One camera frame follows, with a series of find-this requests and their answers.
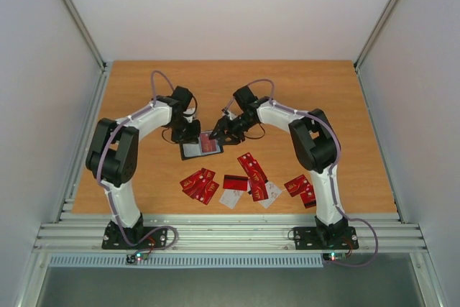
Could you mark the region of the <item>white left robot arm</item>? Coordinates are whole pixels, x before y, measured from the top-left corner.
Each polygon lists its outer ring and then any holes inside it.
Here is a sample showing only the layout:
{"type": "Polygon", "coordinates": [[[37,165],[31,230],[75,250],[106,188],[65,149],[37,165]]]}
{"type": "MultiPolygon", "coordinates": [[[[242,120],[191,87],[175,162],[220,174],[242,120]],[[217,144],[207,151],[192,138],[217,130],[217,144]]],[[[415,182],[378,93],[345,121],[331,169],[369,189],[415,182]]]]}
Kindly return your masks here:
{"type": "Polygon", "coordinates": [[[147,238],[142,213],[134,198],[132,178],[137,169],[139,143],[159,128],[171,131],[176,145],[196,144],[201,124],[194,108],[196,98],[187,88],[178,86],[170,96],[156,96],[133,114],[98,121],[86,157],[86,169],[104,189],[111,209],[111,225],[128,248],[140,246],[147,238]]]}

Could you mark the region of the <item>black leather card holder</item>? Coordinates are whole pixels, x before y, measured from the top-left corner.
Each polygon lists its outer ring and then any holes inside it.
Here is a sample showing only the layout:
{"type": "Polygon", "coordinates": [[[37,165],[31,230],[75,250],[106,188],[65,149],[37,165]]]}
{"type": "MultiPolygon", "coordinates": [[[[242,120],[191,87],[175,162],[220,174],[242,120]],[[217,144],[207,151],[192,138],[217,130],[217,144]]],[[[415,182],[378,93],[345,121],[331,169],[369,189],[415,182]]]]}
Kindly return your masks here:
{"type": "Polygon", "coordinates": [[[200,140],[198,138],[198,143],[197,144],[187,144],[187,145],[180,145],[180,156],[181,160],[191,160],[194,158],[199,158],[199,157],[205,157],[205,156],[210,156],[210,155],[217,155],[221,154],[224,152],[223,147],[217,142],[220,152],[216,153],[211,153],[211,154],[203,154],[201,152],[201,146],[200,146],[200,140]]]}

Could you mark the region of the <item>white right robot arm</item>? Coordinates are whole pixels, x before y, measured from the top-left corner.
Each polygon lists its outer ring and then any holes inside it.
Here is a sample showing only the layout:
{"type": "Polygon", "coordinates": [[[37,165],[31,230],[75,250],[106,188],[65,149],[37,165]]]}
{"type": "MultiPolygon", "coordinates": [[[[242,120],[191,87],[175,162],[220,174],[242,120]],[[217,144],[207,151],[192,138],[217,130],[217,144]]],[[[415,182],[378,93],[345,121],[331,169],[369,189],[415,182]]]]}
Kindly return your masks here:
{"type": "Polygon", "coordinates": [[[340,242],[348,226],[341,213],[337,165],[341,146],[335,132],[320,109],[300,111],[282,105],[271,96],[259,98],[249,86],[233,94],[241,114],[232,117],[228,109],[216,122],[210,138],[221,145],[237,145],[244,134],[257,124],[267,124],[290,134],[295,156],[310,173],[316,196],[316,239],[322,248],[340,242]]]}

